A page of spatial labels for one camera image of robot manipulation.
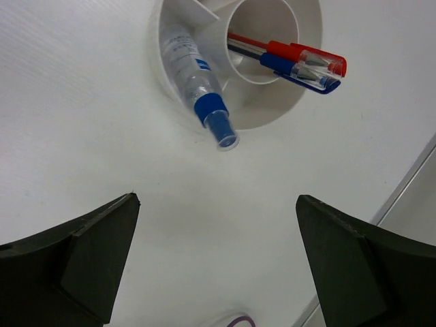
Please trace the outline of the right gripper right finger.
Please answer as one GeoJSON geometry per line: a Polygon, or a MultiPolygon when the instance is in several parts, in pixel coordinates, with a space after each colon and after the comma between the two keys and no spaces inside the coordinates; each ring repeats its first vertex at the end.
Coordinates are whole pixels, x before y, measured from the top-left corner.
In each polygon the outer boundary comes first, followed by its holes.
{"type": "Polygon", "coordinates": [[[300,234],[327,326],[434,326],[435,247],[309,195],[300,234]]]}

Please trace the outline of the red ballpoint pen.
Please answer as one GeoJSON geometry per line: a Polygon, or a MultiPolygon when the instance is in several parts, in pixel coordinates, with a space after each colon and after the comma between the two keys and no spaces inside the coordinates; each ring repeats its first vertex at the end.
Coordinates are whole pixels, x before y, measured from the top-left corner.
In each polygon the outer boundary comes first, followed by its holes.
{"type": "Polygon", "coordinates": [[[347,61],[344,57],[303,44],[284,44],[274,40],[264,43],[231,32],[228,32],[228,39],[241,45],[255,48],[256,50],[262,49],[263,52],[274,54],[283,59],[303,64],[319,72],[327,72],[340,78],[345,77],[347,72],[347,61]]]}

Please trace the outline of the clear blue-capped glue bottle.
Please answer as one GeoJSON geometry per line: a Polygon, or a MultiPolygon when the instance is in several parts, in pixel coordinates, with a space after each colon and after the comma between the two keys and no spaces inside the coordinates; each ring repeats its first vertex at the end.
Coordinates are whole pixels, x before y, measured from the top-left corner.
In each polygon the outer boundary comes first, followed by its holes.
{"type": "Polygon", "coordinates": [[[181,25],[165,27],[160,31],[159,45],[163,65],[185,107],[213,136],[219,150],[233,149],[239,136],[230,121],[221,85],[190,32],[181,25]]]}

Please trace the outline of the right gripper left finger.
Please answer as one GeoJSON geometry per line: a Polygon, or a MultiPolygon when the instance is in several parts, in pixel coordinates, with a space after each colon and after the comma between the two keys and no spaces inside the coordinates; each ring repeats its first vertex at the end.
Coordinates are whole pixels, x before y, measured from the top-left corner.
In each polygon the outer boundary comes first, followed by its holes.
{"type": "Polygon", "coordinates": [[[1,246],[2,326],[110,323],[140,201],[125,195],[1,246]]]}

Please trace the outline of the blue ballpoint pen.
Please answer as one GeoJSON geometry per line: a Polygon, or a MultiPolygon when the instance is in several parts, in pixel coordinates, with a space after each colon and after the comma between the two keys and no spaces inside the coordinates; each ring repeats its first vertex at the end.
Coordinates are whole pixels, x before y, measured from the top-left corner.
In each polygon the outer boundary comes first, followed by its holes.
{"type": "Polygon", "coordinates": [[[340,77],[328,74],[327,72],[319,72],[306,65],[263,52],[262,49],[256,50],[255,48],[241,45],[229,39],[228,50],[257,61],[261,66],[269,69],[279,78],[322,95],[333,92],[341,85],[342,78],[340,77]]]}

